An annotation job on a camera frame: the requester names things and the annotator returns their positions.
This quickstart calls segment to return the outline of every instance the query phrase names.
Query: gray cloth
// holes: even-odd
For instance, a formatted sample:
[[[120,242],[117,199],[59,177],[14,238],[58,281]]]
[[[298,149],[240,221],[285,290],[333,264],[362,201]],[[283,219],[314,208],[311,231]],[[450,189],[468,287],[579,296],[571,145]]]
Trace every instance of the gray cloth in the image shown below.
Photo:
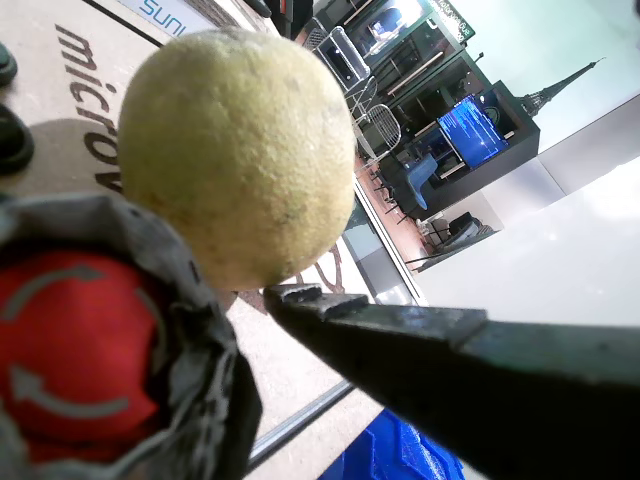
[[[0,404],[2,480],[209,480],[229,478],[225,458],[248,451],[258,425],[260,402],[253,378],[238,352],[233,329],[212,291],[201,281],[189,249],[159,217],[105,195],[64,195],[5,201],[0,206],[0,248],[39,240],[100,248],[125,257],[173,287],[176,298],[167,331],[175,333],[167,399],[171,423],[111,465],[67,460],[32,467],[19,429]],[[159,361],[168,361],[160,352]],[[230,425],[234,382],[243,382],[244,412]],[[227,429],[245,432],[231,445]],[[229,451],[235,455],[226,455]]]

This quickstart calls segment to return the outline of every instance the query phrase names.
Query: lemon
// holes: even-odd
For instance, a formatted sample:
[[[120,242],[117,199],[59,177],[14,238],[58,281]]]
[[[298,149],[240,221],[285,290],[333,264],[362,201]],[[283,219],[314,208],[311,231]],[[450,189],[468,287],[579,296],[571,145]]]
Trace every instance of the lemon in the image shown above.
[[[277,284],[341,235],[354,136],[330,71],[293,42],[242,30],[174,40],[126,92],[125,196],[166,218],[209,283]]]

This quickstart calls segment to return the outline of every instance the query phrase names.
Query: blue screen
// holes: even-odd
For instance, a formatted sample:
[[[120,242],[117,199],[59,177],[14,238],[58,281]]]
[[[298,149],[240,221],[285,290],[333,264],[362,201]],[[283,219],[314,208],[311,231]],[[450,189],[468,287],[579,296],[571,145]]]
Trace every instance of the blue screen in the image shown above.
[[[439,118],[438,123],[470,168],[486,162],[509,146],[489,117],[478,108],[473,96],[464,98]]]

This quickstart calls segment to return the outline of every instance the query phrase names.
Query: tiled floor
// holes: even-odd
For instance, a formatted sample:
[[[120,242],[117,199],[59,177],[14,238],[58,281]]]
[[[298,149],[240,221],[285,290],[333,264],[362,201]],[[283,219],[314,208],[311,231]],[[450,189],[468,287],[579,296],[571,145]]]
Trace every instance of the tiled floor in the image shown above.
[[[356,171],[362,166],[362,160],[357,158]],[[402,217],[404,217],[404,213],[402,213],[402,210],[400,210],[399,207],[396,207],[389,213],[385,213],[389,211],[392,204],[385,201],[387,198],[386,190],[374,191],[380,186],[379,180],[371,179],[371,174],[375,172],[376,169],[377,167],[373,167],[356,173],[362,189],[365,191],[365,194],[373,205],[376,214],[391,237],[391,241],[400,252],[402,260],[404,262],[408,262],[417,258],[425,257],[431,253],[433,249],[418,231],[415,221],[411,218],[407,218],[404,222],[398,225],[398,222]]]

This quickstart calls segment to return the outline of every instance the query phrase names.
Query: wire chair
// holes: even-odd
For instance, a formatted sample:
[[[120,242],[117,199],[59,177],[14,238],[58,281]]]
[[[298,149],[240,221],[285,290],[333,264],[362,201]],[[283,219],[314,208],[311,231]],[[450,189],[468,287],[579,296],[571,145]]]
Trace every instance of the wire chair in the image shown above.
[[[391,153],[391,150],[400,144],[400,137],[402,136],[398,120],[396,120],[396,117],[393,116],[393,112],[386,105],[380,104],[371,107],[366,114],[366,119],[376,128],[376,130],[378,130],[380,136],[387,144],[388,150],[382,155],[378,155],[378,157],[372,162],[369,162],[365,166],[359,168],[356,173],[378,164],[380,160],[386,157]]]
[[[377,92],[378,82],[375,77],[371,77],[362,90],[358,90],[347,97],[347,100],[353,100],[354,102],[353,107],[351,107],[351,115],[356,123],[360,123],[367,117],[367,110]]]

